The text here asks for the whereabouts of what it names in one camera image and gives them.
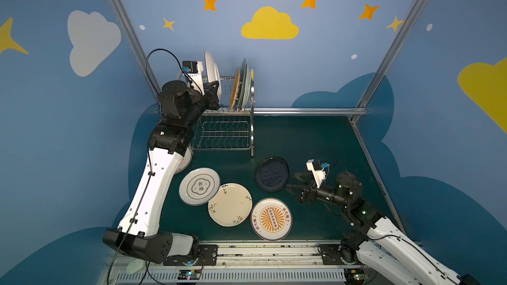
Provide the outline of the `green rim Hao Wei plate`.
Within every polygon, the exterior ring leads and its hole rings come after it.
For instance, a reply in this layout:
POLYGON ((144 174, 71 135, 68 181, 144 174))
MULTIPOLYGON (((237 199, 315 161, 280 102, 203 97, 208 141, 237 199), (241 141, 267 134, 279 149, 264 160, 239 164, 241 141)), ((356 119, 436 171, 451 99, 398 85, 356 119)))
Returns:
POLYGON ((205 69, 207 73, 207 80, 209 83, 217 81, 219 83, 218 89, 217 89, 217 96, 218 99, 221 99, 222 95, 222 88, 220 85, 220 75, 219 75, 219 69, 218 66, 211 54, 210 51, 205 50, 205 69))

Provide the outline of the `yellow woven plate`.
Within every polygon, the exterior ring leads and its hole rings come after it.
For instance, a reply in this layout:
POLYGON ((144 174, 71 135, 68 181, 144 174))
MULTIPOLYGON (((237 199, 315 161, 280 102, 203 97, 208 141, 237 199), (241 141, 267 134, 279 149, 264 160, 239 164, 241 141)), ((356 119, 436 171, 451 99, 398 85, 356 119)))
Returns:
POLYGON ((238 96, 239 85, 240 85, 240 71, 237 71, 231 91, 230 106, 229 106, 230 110, 234 109, 236 98, 238 96))

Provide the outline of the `dark blue speckled plate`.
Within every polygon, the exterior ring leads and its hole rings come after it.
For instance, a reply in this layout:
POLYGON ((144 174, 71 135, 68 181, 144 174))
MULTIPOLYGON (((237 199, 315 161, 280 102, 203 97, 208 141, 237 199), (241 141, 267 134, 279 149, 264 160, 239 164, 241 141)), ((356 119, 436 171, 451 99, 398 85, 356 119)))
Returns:
POLYGON ((280 191, 286 186, 289 175, 289 165, 285 159, 270 157, 257 167, 255 182, 264 191, 280 191))

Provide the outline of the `large pale green plate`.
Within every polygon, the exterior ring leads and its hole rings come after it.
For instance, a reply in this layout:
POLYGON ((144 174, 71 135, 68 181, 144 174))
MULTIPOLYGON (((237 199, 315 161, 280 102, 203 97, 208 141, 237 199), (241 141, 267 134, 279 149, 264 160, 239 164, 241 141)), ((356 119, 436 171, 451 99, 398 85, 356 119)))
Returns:
POLYGON ((241 74, 241 89, 238 96, 238 109, 243 110, 247 107, 248 100, 250 97, 250 87, 252 82, 251 68, 249 67, 247 60, 244 59, 242 62, 241 74))

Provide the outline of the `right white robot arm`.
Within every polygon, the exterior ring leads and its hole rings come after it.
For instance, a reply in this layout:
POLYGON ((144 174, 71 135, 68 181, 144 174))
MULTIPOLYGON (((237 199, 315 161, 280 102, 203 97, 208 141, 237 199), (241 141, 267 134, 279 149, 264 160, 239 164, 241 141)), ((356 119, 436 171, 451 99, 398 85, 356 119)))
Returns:
POLYGON ((470 274, 438 262, 364 200, 362 183, 348 172, 339 174, 333 187, 311 179, 286 189, 301 204, 320 200, 341 207, 356 231, 341 241, 338 253, 345 264, 366 265, 393 284, 478 284, 470 274))

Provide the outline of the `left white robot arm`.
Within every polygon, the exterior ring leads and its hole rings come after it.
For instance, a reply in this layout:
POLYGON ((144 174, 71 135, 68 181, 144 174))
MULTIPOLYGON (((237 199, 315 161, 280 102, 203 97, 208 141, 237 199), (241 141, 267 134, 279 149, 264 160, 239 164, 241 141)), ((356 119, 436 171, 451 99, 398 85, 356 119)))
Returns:
POLYGON ((167 260, 198 258, 196 237, 161 232, 160 219, 172 178, 181 163, 194 127, 207 110, 220 107, 220 83, 208 82, 201 91, 173 80, 157 96, 161 120, 147 144, 147 162, 133 200, 117 228, 105 232, 102 241, 122 255, 161 264, 167 260))

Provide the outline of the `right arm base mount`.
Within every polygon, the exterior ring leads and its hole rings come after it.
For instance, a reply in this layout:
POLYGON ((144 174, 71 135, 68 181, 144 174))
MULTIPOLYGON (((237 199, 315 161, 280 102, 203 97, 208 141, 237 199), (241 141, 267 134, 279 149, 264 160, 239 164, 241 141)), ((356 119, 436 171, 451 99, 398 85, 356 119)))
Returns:
POLYGON ((318 244, 318 253, 324 265, 357 265, 354 250, 342 244, 318 244))

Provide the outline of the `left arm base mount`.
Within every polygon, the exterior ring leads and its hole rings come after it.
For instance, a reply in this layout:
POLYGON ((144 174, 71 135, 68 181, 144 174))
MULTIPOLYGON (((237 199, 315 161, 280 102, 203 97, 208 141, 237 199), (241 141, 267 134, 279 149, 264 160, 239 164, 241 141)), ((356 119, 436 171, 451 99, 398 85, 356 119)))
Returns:
POLYGON ((217 244, 199 244, 189 255, 168 256, 162 263, 164 266, 215 266, 218 256, 217 244))

